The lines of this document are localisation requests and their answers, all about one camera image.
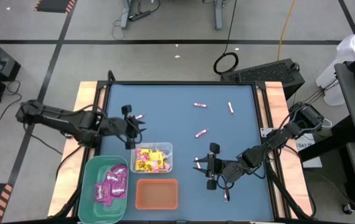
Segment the candy wrapper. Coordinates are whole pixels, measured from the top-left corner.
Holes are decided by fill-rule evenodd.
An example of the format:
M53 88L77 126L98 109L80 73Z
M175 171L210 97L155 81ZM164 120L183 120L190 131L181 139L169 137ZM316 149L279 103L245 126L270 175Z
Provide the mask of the candy wrapper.
M104 182L121 182L122 181L122 176L118 174L114 174L113 172L107 172L107 175L105 176Z
M116 165L108 171L102 183L95 184L95 201L111 206L114 199L126 198L128 167Z
M122 177L127 177L128 176L128 167L125 165L122 165L122 164L116 165L111 168L111 172L116 175L120 175Z
M108 182L95 185L95 201L106 202L111 196L111 184Z
M126 184L123 182L116 182L111 187L111 196L120 198L126 192Z

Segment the orange tray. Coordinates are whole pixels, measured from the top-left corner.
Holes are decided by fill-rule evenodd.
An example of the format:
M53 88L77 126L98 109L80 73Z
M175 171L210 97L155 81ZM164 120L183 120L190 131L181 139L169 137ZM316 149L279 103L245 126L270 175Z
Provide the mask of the orange tray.
M140 179L136 189L136 208L140 210L177 209L178 181L175 179Z

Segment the keyboard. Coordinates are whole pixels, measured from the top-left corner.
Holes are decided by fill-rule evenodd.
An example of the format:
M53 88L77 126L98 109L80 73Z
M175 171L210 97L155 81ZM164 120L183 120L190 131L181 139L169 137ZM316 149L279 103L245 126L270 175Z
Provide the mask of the keyboard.
M271 65L260 68L243 69L236 71L234 75L229 76L229 81L237 81L240 76L242 81L280 81L283 84L291 83L295 80L292 70L287 67L286 63L273 63Z

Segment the clear plastic container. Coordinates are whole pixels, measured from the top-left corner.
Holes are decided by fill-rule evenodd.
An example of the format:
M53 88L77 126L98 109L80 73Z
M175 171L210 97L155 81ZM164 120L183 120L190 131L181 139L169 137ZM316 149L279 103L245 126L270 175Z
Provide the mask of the clear plastic container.
M130 170L138 174L168 173L173 167L172 151L169 142L137 144L131 153Z

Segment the green bowl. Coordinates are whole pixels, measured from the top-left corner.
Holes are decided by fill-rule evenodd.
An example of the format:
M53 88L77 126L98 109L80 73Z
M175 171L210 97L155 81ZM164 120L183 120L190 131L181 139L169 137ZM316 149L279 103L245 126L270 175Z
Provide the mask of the green bowl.
M103 182L107 172L118 164L128 167L126 160L120 156L95 156L87 162L78 211L78 217L83 223L112 224L121 220L126 210L126 198L114 199L110 207L95 202L95 184ZM126 190L128 190L128 177L126 177Z

